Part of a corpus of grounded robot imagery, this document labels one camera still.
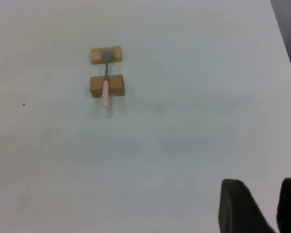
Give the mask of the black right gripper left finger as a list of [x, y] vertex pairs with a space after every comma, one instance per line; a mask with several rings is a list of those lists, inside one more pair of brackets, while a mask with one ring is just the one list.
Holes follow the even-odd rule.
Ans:
[[273, 233], [250, 190], [240, 180], [224, 179], [218, 213], [222, 233]]

